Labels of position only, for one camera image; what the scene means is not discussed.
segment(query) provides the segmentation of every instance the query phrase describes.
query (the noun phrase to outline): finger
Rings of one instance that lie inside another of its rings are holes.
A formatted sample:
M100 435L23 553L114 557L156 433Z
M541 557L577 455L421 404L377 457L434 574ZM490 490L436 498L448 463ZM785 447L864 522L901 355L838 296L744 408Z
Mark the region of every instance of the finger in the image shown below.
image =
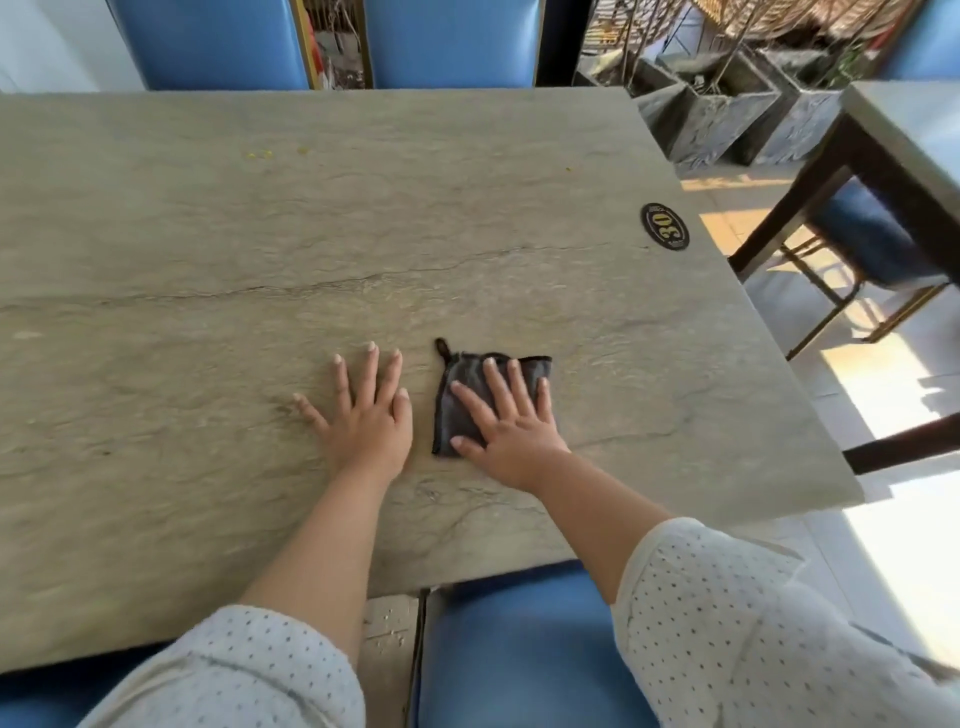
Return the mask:
M340 354L333 356L333 381L337 388L337 408L340 414L348 415L353 409L350 398L350 375L347 374L347 362Z
M493 404L496 405L496 414L501 420L512 422L516 419L516 402L510 393L510 387L504 381L496 362L491 356L483 363L483 373L487 378L487 386L493 392Z
M406 387L400 387L394 397L394 422L413 431L414 408L410 403L410 393Z
M394 400L402 371L403 354L400 353L400 349L394 349L394 353L390 356L390 363L387 364L387 372L383 375L383 381L380 382L380 391L376 393L378 404L389 405Z
M534 404L530 400L530 393L527 391L527 383L523 381L520 362L516 359L511 359L507 363L507 376L510 378L510 391L514 394L517 414L519 414L520 417L536 414Z
M310 403L310 400L301 394L295 394L294 404L297 406L301 415L303 415L303 418L317 431L318 435L326 434L326 431L330 429L330 425L324 419L324 416L317 411L317 408Z
M376 394L376 367L380 363L380 349L371 341L367 345L367 360L363 363L363 374L357 387L357 406L373 407Z
M450 385L450 389L453 390L456 398L463 403L463 406L467 408L470 417L480 428L480 432L484 438L486 438L487 442L489 442L496 432L496 413L493 412L486 402L480 399L480 396L476 392L467 387L463 382L453 382L453 384Z
M453 437L450 439L450 445L477 467L480 467L484 455L487 454L487 451L480 447L480 443L470 440L469 437L460 437L459 435Z
M555 425L553 401L550 399L550 380L545 376L537 380L537 417L543 423Z

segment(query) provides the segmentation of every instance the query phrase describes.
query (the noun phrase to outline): polka dot sleeve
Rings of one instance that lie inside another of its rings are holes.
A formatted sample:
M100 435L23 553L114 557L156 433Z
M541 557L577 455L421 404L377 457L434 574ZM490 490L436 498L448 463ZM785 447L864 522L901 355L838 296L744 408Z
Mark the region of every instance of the polka dot sleeve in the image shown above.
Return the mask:
M224 607L118 685L81 723L116 726L362 728L347 656L312 627Z
M617 648L662 726L960 725L960 700L793 583L802 564L693 519L624 570Z

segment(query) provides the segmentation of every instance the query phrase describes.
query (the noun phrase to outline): hand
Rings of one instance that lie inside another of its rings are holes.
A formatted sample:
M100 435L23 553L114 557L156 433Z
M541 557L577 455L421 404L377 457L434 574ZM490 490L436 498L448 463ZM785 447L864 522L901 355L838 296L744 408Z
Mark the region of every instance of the hand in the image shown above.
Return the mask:
M380 349L370 342L367 361L356 391L350 399L347 363L333 357L337 386L337 413L333 424L304 395L294 395L300 413L313 425L330 462L331 474L359 471L384 486L400 474L413 442L413 410L406 389L397 390L403 356L395 351L376 391L376 367Z
M454 437L450 444L490 477L532 493L540 485L543 464L558 454L570 452L553 419L550 383L545 377L537 382L537 406L534 407L516 359L507 364L509 387L493 359L487 359L483 369L493 392L496 412L465 384L454 382L452 389L480 428L487 447L482 448L468 437Z

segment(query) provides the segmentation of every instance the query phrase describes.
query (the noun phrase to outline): blue chair backrest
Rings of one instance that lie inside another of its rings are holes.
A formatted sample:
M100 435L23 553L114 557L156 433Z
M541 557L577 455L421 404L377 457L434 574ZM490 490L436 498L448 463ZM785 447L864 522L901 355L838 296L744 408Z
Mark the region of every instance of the blue chair backrest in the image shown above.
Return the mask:
M375 88L534 84L541 0L364 0Z
M306 90L290 0L108 0L154 91Z
M942 81L960 78L960 2L926 0L896 39L876 78Z

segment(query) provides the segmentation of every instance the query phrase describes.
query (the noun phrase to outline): black oval sticker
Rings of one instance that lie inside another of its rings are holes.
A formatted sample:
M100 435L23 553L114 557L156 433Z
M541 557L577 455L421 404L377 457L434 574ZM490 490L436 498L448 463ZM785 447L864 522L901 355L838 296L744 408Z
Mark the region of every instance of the black oval sticker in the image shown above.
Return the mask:
M649 203L640 210L640 222L650 237L670 251L681 251L690 244L690 231L680 215L666 205Z

